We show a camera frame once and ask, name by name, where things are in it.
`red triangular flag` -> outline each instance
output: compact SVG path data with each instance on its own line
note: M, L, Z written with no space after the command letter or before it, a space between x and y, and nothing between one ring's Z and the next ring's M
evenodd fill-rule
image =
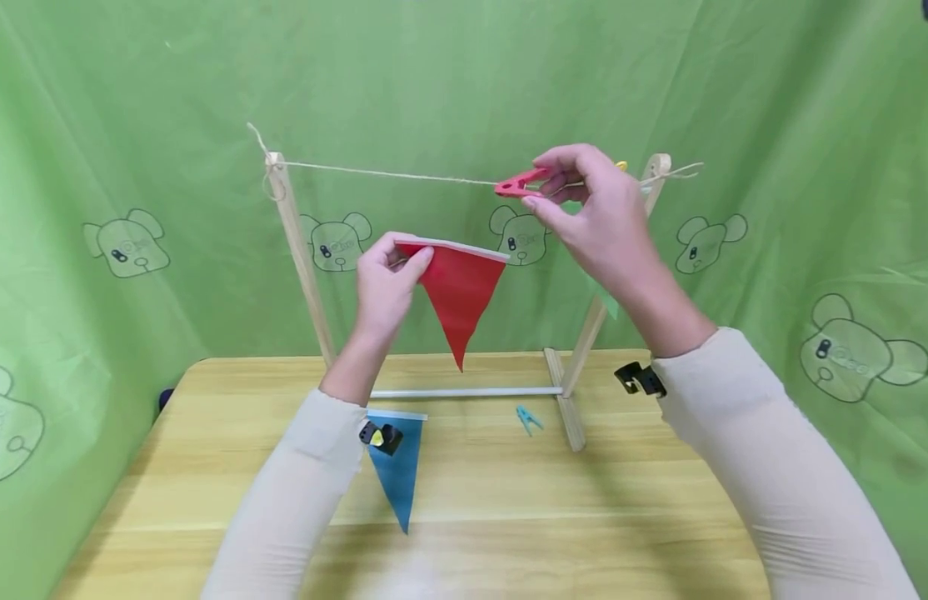
M457 368L464 373L466 345L494 296L497 280L507 265L507 254L426 238L400 239L396 245L408 257L423 248L434 248L421 285L444 328Z

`person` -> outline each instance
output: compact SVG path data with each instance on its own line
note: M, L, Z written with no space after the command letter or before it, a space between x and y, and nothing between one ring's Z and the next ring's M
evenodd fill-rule
M627 311L668 391L662 415L726 490L773 598L917 599L861 488L741 331L717 327L656 251L639 182L596 147L534 160L553 176L523 203ZM561 203L583 203L571 215ZM431 252L399 267L394 233L357 262L357 322L244 497L203 598L298 598L364 446L367 400Z

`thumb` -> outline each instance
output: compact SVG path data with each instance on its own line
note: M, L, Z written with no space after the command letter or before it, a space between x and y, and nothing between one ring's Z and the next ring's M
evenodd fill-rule
M433 247L422 247L421 250L414 253L413 257L407 259L405 266L401 269L401 277L409 279L412 284L417 283L417 280L427 270L427 265L431 264L433 257Z
M546 197L525 196L521 199L521 203L530 209L544 227L557 233L559 238L564 238L572 227L573 216L565 213L559 204L547 200Z

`blue clothespin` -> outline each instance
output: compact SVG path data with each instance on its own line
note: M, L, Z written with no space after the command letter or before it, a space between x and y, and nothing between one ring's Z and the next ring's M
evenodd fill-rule
M530 423L534 423L538 428L544 429L544 425L541 425L537 417L534 417L529 410L523 407L523 404L518 404L518 418L521 419L521 424L525 426L525 431L527 431L528 436L534 437L534 434L530 432Z

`wooden table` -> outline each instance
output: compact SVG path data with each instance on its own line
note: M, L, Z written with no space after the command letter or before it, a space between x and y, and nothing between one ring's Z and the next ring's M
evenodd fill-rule
M410 535L365 459L314 558L305 598L767 598L741 520L653 398L613 377L645 352L594 352L567 447L553 398L398 400L423 412ZM317 358L199 362L187 372L56 598L197 598L231 516L302 398ZM382 388L548 386L540 353L388 359ZM522 403L544 423L523 431Z

